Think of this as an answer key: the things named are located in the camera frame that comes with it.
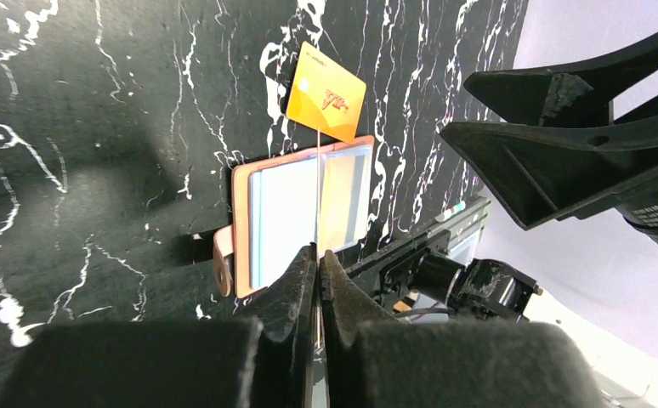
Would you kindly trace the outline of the gold credit card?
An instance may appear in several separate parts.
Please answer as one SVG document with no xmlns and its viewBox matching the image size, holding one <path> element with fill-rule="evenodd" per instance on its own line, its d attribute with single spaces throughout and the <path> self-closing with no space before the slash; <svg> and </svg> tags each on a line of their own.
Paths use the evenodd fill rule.
<svg viewBox="0 0 658 408">
<path fill-rule="evenodd" d="M 319 215 L 319 252 L 339 251 L 366 236 L 365 155 L 326 160 Z"/>
</svg>

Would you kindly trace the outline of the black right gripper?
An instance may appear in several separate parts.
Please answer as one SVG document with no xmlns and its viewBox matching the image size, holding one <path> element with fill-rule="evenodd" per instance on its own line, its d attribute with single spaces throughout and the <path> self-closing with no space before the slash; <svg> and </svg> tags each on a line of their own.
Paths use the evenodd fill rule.
<svg viewBox="0 0 658 408">
<path fill-rule="evenodd" d="M 521 228 L 615 208 L 658 245 L 658 116 L 604 126 L 611 101 L 656 71 L 658 32 L 573 63 L 478 71 L 463 86 L 509 123 L 440 136 Z"/>
</svg>

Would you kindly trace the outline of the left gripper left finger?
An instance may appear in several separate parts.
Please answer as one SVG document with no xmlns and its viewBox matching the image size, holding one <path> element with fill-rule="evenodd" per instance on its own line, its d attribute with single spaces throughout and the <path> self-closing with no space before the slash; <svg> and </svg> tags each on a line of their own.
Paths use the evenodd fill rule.
<svg viewBox="0 0 658 408">
<path fill-rule="evenodd" d="M 25 350 L 5 407 L 308 407 L 315 244 L 227 319 L 50 326 Z"/>
</svg>

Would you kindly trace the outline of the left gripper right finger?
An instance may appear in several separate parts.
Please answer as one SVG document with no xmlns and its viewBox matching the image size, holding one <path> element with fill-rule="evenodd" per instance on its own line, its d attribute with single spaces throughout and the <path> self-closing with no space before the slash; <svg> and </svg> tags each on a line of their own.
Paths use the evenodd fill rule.
<svg viewBox="0 0 658 408">
<path fill-rule="evenodd" d="M 337 256 L 320 262 L 332 407 L 600 407 L 572 339 L 557 326 L 466 319 L 407 324 L 376 304 Z"/>
</svg>

